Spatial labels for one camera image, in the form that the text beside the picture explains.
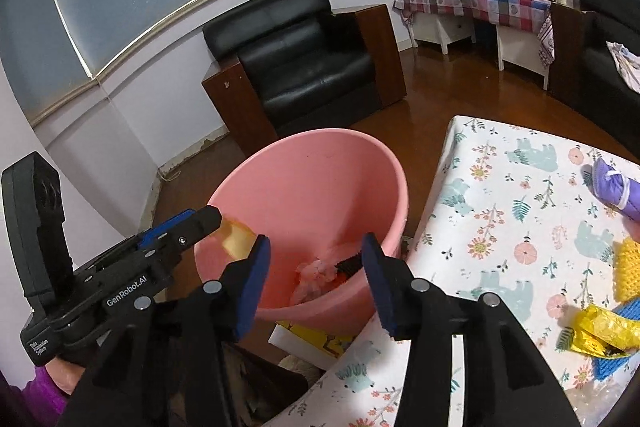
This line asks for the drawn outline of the left hand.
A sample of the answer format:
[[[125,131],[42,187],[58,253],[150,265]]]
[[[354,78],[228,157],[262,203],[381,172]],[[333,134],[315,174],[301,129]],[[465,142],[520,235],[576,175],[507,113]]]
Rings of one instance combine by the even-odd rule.
[[[85,367],[59,357],[52,359],[46,364],[46,371],[55,383],[55,386],[66,395],[71,395],[74,392],[85,370]]]

